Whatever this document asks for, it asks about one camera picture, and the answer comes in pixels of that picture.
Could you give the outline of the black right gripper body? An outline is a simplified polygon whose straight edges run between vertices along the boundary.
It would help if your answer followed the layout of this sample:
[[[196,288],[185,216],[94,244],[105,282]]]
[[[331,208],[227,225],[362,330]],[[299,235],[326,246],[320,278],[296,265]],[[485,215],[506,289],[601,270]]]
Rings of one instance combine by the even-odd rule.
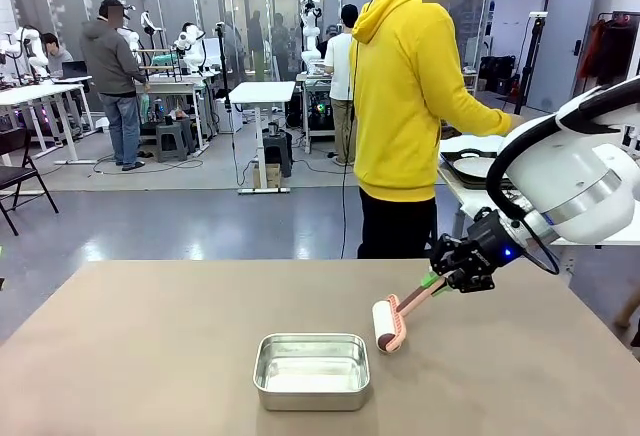
[[[467,230],[464,272],[469,277],[492,275],[518,258],[518,243],[505,228],[497,210],[484,211]]]

